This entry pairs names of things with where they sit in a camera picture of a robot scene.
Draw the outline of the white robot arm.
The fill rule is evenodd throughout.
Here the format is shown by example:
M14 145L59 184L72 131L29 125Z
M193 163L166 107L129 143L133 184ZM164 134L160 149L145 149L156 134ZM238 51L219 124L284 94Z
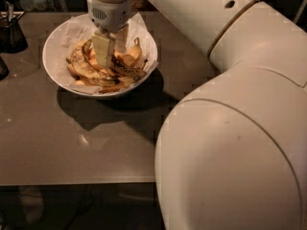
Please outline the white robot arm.
M261 0L149 0L219 70L158 135L166 230L304 230L307 35Z

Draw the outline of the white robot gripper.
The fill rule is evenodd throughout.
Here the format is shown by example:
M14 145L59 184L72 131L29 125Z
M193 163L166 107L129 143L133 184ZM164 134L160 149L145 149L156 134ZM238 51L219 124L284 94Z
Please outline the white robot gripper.
M111 64L115 50L126 52L129 32L128 20L130 18L130 0L108 3L100 0L87 0L88 14L92 23L108 32L118 31L114 37L99 30L92 34L92 44L98 64L107 69Z

